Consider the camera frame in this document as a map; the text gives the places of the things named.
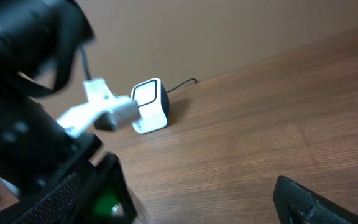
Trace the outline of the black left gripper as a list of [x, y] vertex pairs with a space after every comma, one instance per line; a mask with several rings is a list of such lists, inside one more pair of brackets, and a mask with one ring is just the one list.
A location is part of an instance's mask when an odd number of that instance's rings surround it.
[[0, 178], [20, 192], [17, 203], [0, 211], [0, 224], [13, 223], [72, 174], [80, 179], [78, 197], [61, 223], [133, 223], [137, 211], [117, 155], [106, 154], [96, 170], [89, 161], [102, 145], [96, 135], [84, 134], [62, 144], [0, 147]]

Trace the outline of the green lid jar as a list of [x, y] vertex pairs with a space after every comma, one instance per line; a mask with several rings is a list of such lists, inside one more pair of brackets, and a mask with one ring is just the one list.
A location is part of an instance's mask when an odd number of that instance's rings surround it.
[[122, 217], [124, 208], [118, 199], [116, 191], [111, 187], [103, 187], [95, 196], [91, 215], [93, 217]]

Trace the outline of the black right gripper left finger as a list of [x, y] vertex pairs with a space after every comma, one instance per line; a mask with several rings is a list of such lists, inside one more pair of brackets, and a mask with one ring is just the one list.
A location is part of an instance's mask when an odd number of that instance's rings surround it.
[[13, 221], [13, 224], [61, 223], [73, 210], [79, 192], [80, 179], [69, 175], [50, 193]]

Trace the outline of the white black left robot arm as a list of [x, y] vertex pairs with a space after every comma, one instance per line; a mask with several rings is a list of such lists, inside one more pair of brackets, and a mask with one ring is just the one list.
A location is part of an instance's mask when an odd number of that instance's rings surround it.
[[92, 38], [75, 1], [0, 1], [0, 178], [19, 191], [0, 223], [140, 222], [119, 158], [92, 164], [102, 141], [87, 132], [137, 119], [137, 103], [102, 79], [85, 81], [87, 102], [58, 119], [37, 102], [64, 89]]

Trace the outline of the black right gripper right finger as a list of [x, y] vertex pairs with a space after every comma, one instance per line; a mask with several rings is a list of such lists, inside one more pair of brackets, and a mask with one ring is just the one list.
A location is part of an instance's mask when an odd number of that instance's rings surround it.
[[283, 175], [273, 202], [281, 224], [358, 224], [358, 215]]

